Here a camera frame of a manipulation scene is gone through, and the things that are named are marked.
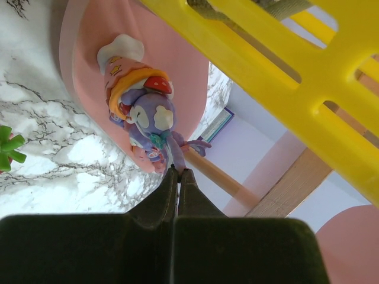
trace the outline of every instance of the pink wall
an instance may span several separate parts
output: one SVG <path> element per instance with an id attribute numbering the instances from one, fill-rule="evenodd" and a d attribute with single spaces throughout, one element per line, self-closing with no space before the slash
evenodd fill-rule
<path id="1" fill-rule="evenodd" d="M 305 148 L 302 142 L 287 131 L 252 169 L 243 185 L 257 198 L 262 199 Z M 250 210 L 251 208 L 246 208 L 232 199 L 226 205 L 224 213 L 230 217 L 243 217 Z"/>
<path id="2" fill-rule="evenodd" d="M 274 142 L 256 128 L 235 116 L 212 141 L 206 158 L 243 183 L 252 169 L 266 155 Z M 199 188 L 219 209 L 223 209 L 231 196 L 194 169 Z"/>
<path id="3" fill-rule="evenodd" d="M 379 209 L 349 208 L 316 235 L 332 284 L 379 283 Z"/>

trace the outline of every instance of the wooden beam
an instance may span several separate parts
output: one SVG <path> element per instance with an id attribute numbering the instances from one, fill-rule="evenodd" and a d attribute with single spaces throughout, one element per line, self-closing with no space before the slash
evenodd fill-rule
<path id="1" fill-rule="evenodd" d="M 286 131 L 255 165 L 242 185 L 252 191 L 260 201 L 306 148 L 296 136 Z M 233 198 L 223 212 L 230 217 L 241 217 L 251 209 L 252 207 L 242 206 Z"/>
<path id="2" fill-rule="evenodd" d="M 342 109 L 336 114 L 363 134 L 365 128 Z M 251 209 L 247 217 L 286 217 L 296 209 L 333 171 L 309 148 L 299 156 L 282 178 Z"/>

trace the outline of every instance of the wooden pole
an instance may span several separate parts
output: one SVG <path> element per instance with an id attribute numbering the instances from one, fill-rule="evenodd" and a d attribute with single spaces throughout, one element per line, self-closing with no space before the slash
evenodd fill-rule
<path id="1" fill-rule="evenodd" d="M 184 157 L 204 176 L 212 180 L 243 206 L 252 208 L 258 204 L 259 198 L 212 162 L 201 157 L 194 149 L 190 148 L 188 152 L 184 153 Z"/>

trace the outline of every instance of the red mushroom cap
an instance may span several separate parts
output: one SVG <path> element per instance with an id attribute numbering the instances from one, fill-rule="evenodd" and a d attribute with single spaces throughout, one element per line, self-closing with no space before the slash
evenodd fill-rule
<path id="1" fill-rule="evenodd" d="M 124 115 L 127 115 L 131 109 L 131 105 L 124 105 L 122 102 L 119 103 L 118 107 Z"/>
<path id="2" fill-rule="evenodd" d="M 161 93 L 172 92 L 169 82 L 163 77 L 158 77 L 158 76 L 150 77 L 146 80 L 143 86 L 145 88 L 153 89 Z"/>

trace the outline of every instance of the cartoon octopus figure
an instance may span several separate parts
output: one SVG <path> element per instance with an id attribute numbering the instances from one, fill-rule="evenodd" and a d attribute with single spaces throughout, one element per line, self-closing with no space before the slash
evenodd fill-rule
<path id="1" fill-rule="evenodd" d="M 172 82 L 165 72 L 142 63 L 143 55 L 143 44 L 125 34 L 98 52 L 110 120 L 129 133 L 134 155 L 148 158 L 155 172 L 165 174 L 173 164 L 181 174 L 185 169 L 183 152 L 192 147 L 205 156 L 211 145 L 185 141 L 175 132 Z"/>

